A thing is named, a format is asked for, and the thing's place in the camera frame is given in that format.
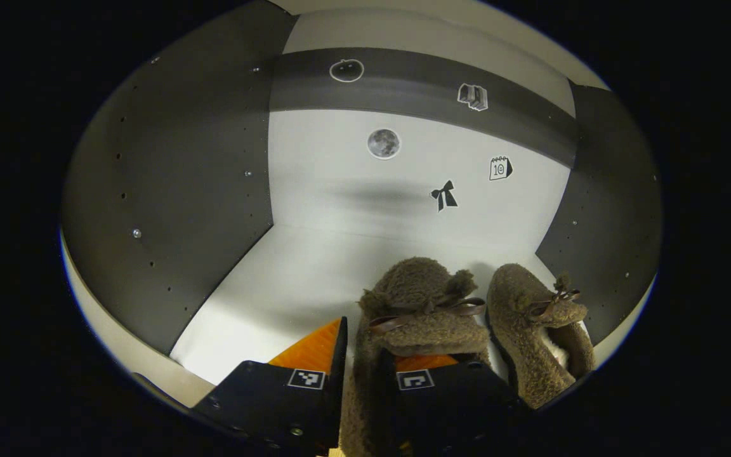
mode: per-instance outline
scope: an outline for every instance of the black bow icon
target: black bow icon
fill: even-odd
[[[458,206],[458,204],[456,204],[456,199],[453,199],[453,194],[450,193],[451,190],[453,190],[453,182],[452,180],[449,180],[443,188],[434,190],[430,193],[430,197],[438,199],[439,211],[444,209],[444,202],[447,202],[448,206]]]

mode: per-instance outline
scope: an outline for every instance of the brown ribbon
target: brown ribbon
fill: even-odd
[[[535,315],[533,317],[545,318],[546,316],[551,314],[551,312],[552,312],[552,310],[554,310],[556,304],[561,303],[561,301],[574,301],[574,299],[579,296],[580,296],[579,290],[574,289],[571,292],[568,292],[565,290],[565,287],[560,286],[557,288],[557,293],[552,295],[550,299],[545,300],[545,301],[532,301],[531,305],[548,304],[546,309],[543,310],[543,313],[541,313],[539,315]]]
[[[400,315],[384,315],[369,322],[369,330],[379,335],[390,332],[413,321],[419,315],[433,314],[435,312],[447,312],[452,315],[477,315],[484,312],[487,304],[481,298],[459,299],[452,295],[445,296],[439,301],[428,301],[419,309],[404,306],[394,306],[392,310],[401,312]]]

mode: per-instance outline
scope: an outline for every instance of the dark gray panel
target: dark gray panel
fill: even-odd
[[[332,64],[358,60],[361,78],[340,82]],[[489,107],[458,101],[463,83],[487,90]],[[574,165],[577,123],[531,90],[494,73],[403,50],[334,48],[282,55],[275,65],[270,110],[373,110],[471,128]]]
[[[171,44],[114,91],[73,156],[72,260],[111,315],[166,355],[272,226],[270,84],[295,20],[256,1]]]
[[[555,275],[568,272],[600,342],[636,307],[659,265],[661,190],[647,140],[613,93],[575,86],[577,161],[537,249]]]

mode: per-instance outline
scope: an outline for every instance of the apple sticker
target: apple sticker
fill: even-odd
[[[332,64],[329,67],[329,74],[340,82],[354,82],[363,76],[363,70],[365,70],[365,67],[363,67],[362,62],[354,60],[354,58],[347,58],[347,60]]]

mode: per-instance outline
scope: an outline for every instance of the brown slipper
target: brown slipper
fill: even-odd
[[[510,367],[510,385],[533,408],[540,408],[595,367],[594,347],[580,325],[587,309],[568,290],[568,280],[558,278],[551,292],[524,267],[500,267],[487,290],[487,324],[493,344]],[[569,353],[568,368],[560,366],[540,337]]]
[[[490,364],[488,330],[473,318],[484,312],[484,301],[465,298],[476,288],[467,270],[451,275],[435,260],[414,257],[394,265],[363,293],[354,370],[343,391],[343,452],[368,457],[395,451],[386,413],[379,407],[384,402],[378,393],[381,380],[374,379],[384,351],[400,358],[449,355],[459,362]]]

